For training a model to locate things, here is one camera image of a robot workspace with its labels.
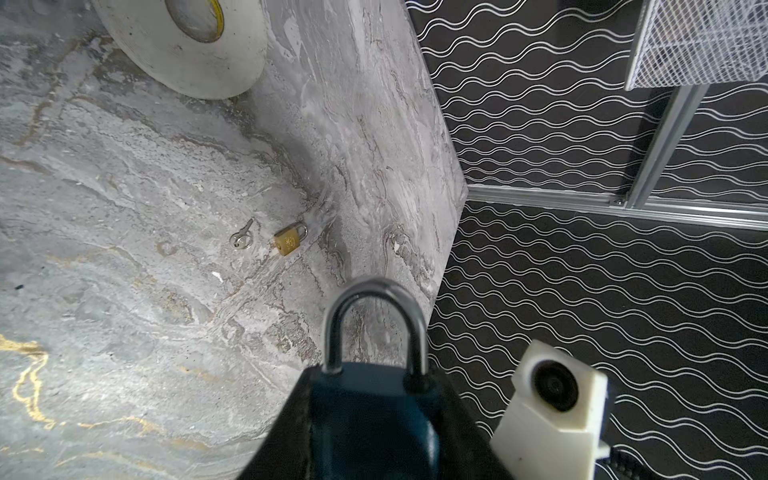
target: marble floor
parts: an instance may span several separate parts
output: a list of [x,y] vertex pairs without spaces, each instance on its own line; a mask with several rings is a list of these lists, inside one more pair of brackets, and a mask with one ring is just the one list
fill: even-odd
[[[340,285],[386,275],[429,316],[466,186],[404,5],[263,7],[258,82],[200,101],[88,0],[0,2],[0,477],[232,478]],[[383,306],[345,329],[346,358],[402,362]]]

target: silver shackle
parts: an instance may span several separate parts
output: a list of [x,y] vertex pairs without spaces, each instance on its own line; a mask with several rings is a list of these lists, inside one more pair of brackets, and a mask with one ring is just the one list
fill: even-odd
[[394,306],[408,330],[408,355],[406,369],[414,377],[424,376],[427,364],[427,326],[416,299],[399,283],[382,276],[368,276],[347,283],[344,290],[331,302],[326,311],[324,328],[323,372],[335,375],[341,372],[341,322],[353,303],[374,296]]

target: brass padlock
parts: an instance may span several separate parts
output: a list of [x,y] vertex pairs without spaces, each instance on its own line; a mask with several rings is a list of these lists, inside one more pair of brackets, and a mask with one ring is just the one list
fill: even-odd
[[275,247],[280,255],[286,256],[301,245],[301,240],[306,238],[306,225],[303,223],[294,223],[281,231],[275,233]]

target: tape roll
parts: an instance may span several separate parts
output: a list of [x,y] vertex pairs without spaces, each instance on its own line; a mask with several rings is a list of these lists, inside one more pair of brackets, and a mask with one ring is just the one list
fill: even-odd
[[206,43],[185,34],[163,0],[94,3],[112,38],[142,70],[181,94],[217,100],[239,95],[256,82],[267,38],[258,0],[210,1],[223,30]]

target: mesh basket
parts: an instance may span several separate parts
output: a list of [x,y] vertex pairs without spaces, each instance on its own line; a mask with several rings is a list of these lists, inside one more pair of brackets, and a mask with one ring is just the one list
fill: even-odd
[[625,88],[756,81],[768,71],[768,0],[645,0]]

